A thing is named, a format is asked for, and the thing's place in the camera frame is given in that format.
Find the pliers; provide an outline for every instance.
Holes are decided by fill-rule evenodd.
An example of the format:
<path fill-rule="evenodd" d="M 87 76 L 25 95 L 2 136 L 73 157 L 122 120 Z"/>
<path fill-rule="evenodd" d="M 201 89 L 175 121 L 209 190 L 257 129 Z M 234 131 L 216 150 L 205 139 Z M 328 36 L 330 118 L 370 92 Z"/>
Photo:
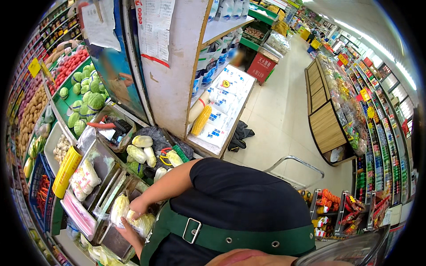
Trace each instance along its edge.
<path fill-rule="evenodd" d="M 164 154 L 167 154 L 167 152 L 166 152 L 166 150 L 171 150 L 172 148 L 164 148 L 164 149 L 162 149 L 161 150 L 161 154 L 159 155 L 159 158 L 160 158 L 160 160 L 161 160 L 161 162 L 163 162 L 165 165 L 167 165 L 167 166 L 170 166 L 170 165 L 172 165 L 171 163 L 166 163 L 166 162 L 164 162 L 164 160 L 163 160 L 163 158 L 166 158 L 166 159 L 168 159 L 168 157 L 167 156 L 163 156 L 163 153 Z"/>

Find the carrot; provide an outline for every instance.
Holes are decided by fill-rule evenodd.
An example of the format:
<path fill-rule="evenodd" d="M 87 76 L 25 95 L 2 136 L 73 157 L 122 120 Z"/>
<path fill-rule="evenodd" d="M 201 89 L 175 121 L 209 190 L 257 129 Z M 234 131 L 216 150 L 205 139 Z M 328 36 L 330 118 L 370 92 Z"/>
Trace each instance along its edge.
<path fill-rule="evenodd" d="M 114 128 L 116 128 L 114 123 L 101 124 L 101 123 L 87 122 L 87 125 L 93 126 L 93 127 L 99 128 L 99 129 L 114 129 Z"/>

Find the wooden display counter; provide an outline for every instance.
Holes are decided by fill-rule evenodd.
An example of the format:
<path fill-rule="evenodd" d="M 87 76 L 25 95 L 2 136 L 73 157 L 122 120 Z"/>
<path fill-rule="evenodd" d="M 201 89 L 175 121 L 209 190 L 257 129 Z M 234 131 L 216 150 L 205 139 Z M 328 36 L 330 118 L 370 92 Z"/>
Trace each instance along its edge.
<path fill-rule="evenodd" d="M 323 159 L 331 166 L 353 160 L 356 155 L 339 123 L 331 102 L 330 91 L 318 59 L 305 68 L 308 94 L 308 121 L 315 145 Z M 331 151 L 342 147 L 342 155 L 331 162 Z"/>

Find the metal buckle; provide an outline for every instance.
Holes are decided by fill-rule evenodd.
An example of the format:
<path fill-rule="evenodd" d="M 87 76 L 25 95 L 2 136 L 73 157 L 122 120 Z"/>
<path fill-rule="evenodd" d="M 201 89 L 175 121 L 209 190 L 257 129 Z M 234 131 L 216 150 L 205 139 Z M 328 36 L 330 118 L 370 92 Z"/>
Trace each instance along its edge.
<path fill-rule="evenodd" d="M 198 227 L 197 227 L 197 231 L 195 232 L 194 236 L 192 237 L 192 241 L 189 242 L 188 240 L 185 239 L 185 233 L 186 233 L 186 229 L 188 228 L 188 224 L 189 224 L 189 220 L 193 220 L 194 222 L 199 223 Z M 197 238 L 198 233 L 200 232 L 200 228 L 201 228 L 201 222 L 193 219 L 193 218 L 188 218 L 187 224 L 185 226 L 185 230 L 184 230 L 184 234 L 182 235 L 183 240 L 187 241 L 189 244 L 194 244 L 195 239 Z"/>

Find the ceiling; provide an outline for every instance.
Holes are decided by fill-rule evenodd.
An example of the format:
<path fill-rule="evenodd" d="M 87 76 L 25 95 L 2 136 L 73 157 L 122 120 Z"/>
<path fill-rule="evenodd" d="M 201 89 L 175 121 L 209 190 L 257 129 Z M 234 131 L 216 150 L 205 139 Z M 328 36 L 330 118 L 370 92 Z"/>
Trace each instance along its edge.
<path fill-rule="evenodd" d="M 400 62 L 408 73 L 413 77 L 416 73 L 411 61 L 406 53 L 406 46 L 403 40 L 400 39 L 399 34 L 392 30 L 392 24 L 388 23 L 383 15 L 381 9 L 372 0 L 313 0 L 312 2 L 304 3 L 306 7 L 312 11 L 323 14 L 328 17 L 329 22 L 339 26 L 347 33 L 354 37 L 361 37 L 358 33 L 350 30 L 337 23 L 334 20 L 339 20 L 355 28 L 356 30 L 370 36 L 384 49 L 386 49 L 393 57 L 394 60 Z M 408 80 L 397 69 L 395 62 L 387 58 L 384 53 L 380 52 L 374 44 L 369 43 L 366 39 L 360 39 L 362 43 L 373 49 L 377 54 L 397 75 L 401 83 L 407 90 L 412 90 L 408 84 Z M 417 97 L 417 94 L 412 90 L 411 96 Z"/>

